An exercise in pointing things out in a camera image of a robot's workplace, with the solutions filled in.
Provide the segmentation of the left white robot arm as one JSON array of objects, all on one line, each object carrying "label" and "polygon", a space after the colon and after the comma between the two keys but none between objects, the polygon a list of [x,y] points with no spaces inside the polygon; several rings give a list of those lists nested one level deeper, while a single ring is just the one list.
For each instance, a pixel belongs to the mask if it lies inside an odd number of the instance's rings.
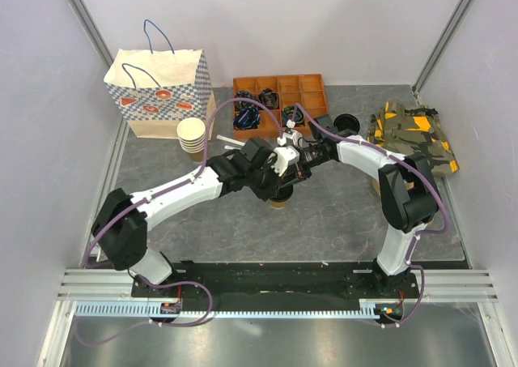
[{"label": "left white robot arm", "polygon": [[273,147],[251,138],[239,149],[212,156],[198,169],[161,186],[127,194],[110,192],[91,232],[116,271],[131,270],[146,278],[161,297],[171,296],[177,277],[162,254],[147,245],[147,234],[166,219],[199,203],[250,188],[261,200],[273,198],[289,167],[299,161],[291,145]]}]

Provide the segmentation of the black coffee cup lid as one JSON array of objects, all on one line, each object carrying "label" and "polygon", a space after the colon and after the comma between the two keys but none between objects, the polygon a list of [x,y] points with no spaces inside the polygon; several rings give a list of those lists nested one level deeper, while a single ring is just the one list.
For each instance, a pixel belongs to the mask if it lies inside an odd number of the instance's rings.
[{"label": "black coffee cup lid", "polygon": [[278,193],[276,194],[275,197],[272,198],[272,200],[274,200],[276,202],[287,201],[291,198],[291,196],[293,195],[293,192],[294,192],[293,186],[285,186],[278,190]]}]

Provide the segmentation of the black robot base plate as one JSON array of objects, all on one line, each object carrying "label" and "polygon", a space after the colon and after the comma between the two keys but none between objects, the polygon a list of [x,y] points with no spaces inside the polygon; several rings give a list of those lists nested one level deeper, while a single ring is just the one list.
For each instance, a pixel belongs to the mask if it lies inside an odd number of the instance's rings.
[{"label": "black robot base plate", "polygon": [[335,294],[347,299],[416,298],[416,276],[411,270],[384,275],[370,262],[214,262],[183,261],[173,265],[165,284],[195,281],[205,285],[213,298],[304,292],[311,296]]}]

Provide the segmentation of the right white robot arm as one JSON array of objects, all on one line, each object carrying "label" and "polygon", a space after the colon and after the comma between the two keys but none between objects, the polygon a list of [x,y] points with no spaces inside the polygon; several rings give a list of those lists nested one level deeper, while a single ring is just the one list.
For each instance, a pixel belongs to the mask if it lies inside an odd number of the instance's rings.
[{"label": "right white robot arm", "polygon": [[410,272],[411,256],[427,225],[444,210],[435,179],[426,158],[420,153],[405,156],[386,151],[358,134],[356,117],[333,120],[327,114],[308,117],[313,140],[303,139],[288,119],[284,138],[299,153],[295,164],[299,179],[308,177],[312,167],[328,160],[352,166],[379,186],[381,209],[388,229],[381,251],[373,261],[370,284],[380,297],[389,297]]}]

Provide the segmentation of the single paper coffee cup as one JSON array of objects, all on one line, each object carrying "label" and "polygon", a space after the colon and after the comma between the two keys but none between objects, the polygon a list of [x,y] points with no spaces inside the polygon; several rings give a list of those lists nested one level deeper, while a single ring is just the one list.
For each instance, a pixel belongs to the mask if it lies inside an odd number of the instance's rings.
[{"label": "single paper coffee cup", "polygon": [[269,204],[274,209],[282,209],[289,202],[289,198],[270,198]]}]

